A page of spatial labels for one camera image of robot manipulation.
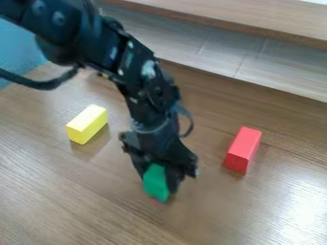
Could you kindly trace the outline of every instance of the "wooden block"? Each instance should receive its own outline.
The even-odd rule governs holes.
[[[247,173],[251,160],[260,144],[262,132],[242,126],[227,153],[224,166]]]
[[[92,104],[68,122],[66,125],[67,134],[71,141],[85,145],[107,123],[106,109]]]

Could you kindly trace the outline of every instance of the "screw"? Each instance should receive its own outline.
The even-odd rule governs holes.
[[[144,91],[140,91],[140,92],[139,92],[139,96],[140,96],[140,97],[143,97],[144,95],[145,95]]]
[[[53,23],[58,26],[62,27],[65,24],[66,18],[61,11],[56,11],[53,16]]]
[[[155,91],[157,93],[158,96],[162,96],[163,95],[163,90],[161,87],[156,87],[155,88]]]
[[[118,73],[119,73],[119,75],[123,76],[123,71],[122,71],[122,69],[119,69],[119,70],[118,70]]]
[[[133,48],[134,48],[134,44],[133,44],[133,42],[131,42],[131,41],[129,41],[129,42],[127,43],[127,45],[128,45],[128,47],[129,47],[130,49],[133,49]]]
[[[43,1],[37,0],[32,5],[32,11],[35,16],[41,16],[46,10],[46,5]]]

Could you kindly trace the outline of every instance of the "yellow block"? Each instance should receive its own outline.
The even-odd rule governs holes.
[[[92,104],[68,122],[67,134],[71,141],[85,145],[107,123],[106,109]]]

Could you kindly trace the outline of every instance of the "green block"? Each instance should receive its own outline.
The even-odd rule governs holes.
[[[149,167],[143,175],[143,191],[160,202],[168,199],[169,189],[165,181],[164,167],[157,164]]]

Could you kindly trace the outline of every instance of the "wood grain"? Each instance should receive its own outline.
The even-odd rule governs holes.
[[[128,114],[108,80],[86,71],[53,92],[1,91],[1,244],[326,244],[326,104],[164,68],[195,117],[185,143],[202,174],[160,208],[120,150]],[[60,71],[47,64],[29,77]],[[87,145],[70,143],[65,124],[90,103],[108,109],[110,129]],[[221,168],[240,125],[264,132],[243,178]]]
[[[98,0],[98,2],[327,49],[326,4],[299,0]]]
[[[207,72],[327,102],[327,52],[102,6],[156,56]]]

